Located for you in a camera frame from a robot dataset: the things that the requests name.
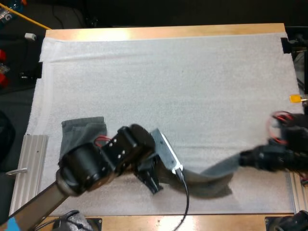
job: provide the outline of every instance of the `wooden table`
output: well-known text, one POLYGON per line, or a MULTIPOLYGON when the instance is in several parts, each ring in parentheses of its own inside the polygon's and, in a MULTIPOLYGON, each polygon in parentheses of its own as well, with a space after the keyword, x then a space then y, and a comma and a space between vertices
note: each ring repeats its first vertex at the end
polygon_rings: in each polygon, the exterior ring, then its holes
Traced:
MULTIPOLYGON (((71 41, 121 41, 280 32, 285 32, 283 24, 250 24, 48 30, 46 37, 71 41)), ((265 216, 273 215, 191 215, 186 218, 179 230, 265 231, 265 216)), ((104 216, 101 218, 103 219, 104 231, 172 231, 182 219, 182 216, 104 216)), ((47 226, 43 230, 47 231, 50 229, 51 226, 47 226)))

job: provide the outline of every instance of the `white foam sheet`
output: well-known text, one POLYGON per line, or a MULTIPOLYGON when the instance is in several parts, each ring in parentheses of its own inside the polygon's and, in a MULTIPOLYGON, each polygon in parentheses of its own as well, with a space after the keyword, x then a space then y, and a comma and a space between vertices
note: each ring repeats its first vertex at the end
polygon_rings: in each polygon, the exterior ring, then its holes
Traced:
MULTIPOLYGON (((45 38, 42 79, 37 81, 27 133, 47 134, 41 189, 55 180, 61 122, 104 116, 108 135, 123 125, 158 127, 186 168, 200 172, 230 155, 267 141, 271 112, 301 112, 285 33, 106 42, 45 38)), ((284 173, 241 169, 233 194, 191 198, 190 214, 293 212, 284 173)), ((168 185, 156 195, 133 175, 78 198, 53 215, 182 214, 185 195, 168 185)))

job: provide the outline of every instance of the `metal bracket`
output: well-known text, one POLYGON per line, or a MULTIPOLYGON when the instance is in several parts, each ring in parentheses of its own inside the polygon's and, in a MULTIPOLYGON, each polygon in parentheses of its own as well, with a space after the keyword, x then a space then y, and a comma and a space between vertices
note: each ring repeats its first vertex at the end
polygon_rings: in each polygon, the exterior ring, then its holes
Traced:
POLYGON ((10 215, 39 193, 47 142, 46 135, 24 135, 18 169, 6 173, 16 176, 10 215))
POLYGON ((24 167, 24 168, 21 168, 21 169, 15 169, 15 170, 6 172, 5 174, 15 178, 18 173, 26 173, 27 171, 28 171, 28 169, 26 167, 24 167))
POLYGON ((300 210, 308 211, 308 191, 306 187, 303 187, 300 182, 298 174, 290 172, 290 183, 293 195, 294 213, 298 213, 300 210))

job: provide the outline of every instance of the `gray fabric strip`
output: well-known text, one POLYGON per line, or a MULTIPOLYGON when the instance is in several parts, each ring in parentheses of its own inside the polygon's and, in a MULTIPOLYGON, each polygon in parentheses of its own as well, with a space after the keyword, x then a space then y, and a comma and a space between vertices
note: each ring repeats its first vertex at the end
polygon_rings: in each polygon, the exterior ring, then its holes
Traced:
MULTIPOLYGON (((103 117, 81 118, 62 122, 63 138, 61 143, 60 159, 74 147, 94 142, 99 135, 106 135, 107 129, 103 117)), ((204 170, 200 174, 193 170, 184 169, 190 195, 196 197, 217 198, 229 195, 231 189, 228 183, 233 173, 239 167, 239 155, 231 156, 216 165, 204 170)), ((178 191, 184 191, 176 176, 159 163, 156 172, 160 183, 170 184, 178 191)))

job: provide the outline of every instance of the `black bag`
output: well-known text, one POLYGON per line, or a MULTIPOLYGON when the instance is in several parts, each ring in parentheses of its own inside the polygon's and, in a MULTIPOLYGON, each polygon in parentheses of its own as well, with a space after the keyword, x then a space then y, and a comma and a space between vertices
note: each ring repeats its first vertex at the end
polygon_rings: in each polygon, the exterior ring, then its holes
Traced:
POLYGON ((0 111, 0 162, 9 153, 15 138, 15 129, 8 117, 0 111))

